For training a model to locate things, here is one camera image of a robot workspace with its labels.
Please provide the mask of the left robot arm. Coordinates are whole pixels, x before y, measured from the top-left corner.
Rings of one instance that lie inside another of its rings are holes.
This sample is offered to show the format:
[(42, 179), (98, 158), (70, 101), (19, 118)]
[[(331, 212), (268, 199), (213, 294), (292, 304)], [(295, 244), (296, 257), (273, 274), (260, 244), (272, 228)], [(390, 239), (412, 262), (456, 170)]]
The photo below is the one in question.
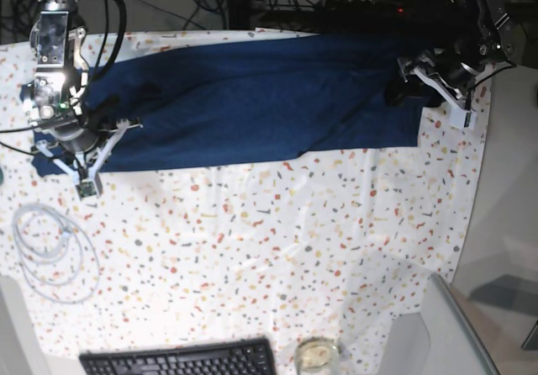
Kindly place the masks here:
[(484, 80), (489, 64), (516, 67), (514, 24), (504, 0), (450, 0), (462, 23), (456, 38), (442, 50), (427, 50), (416, 61), (445, 98), (462, 100)]

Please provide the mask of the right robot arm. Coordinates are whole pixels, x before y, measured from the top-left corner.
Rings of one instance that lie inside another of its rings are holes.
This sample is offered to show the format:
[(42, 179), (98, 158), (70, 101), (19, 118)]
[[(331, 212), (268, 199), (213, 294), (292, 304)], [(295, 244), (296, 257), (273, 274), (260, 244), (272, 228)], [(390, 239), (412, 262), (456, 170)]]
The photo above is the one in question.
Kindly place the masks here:
[(124, 0), (119, 9), (119, 32), (106, 64), (90, 66), (82, 55), (87, 25), (78, 13), (81, 0), (36, 0), (39, 18), (29, 33), (37, 60), (34, 78), (22, 91), (24, 112), (37, 132), (50, 135), (67, 153), (93, 157), (105, 143), (107, 129), (100, 116), (87, 109), (91, 85), (114, 64), (126, 30)]

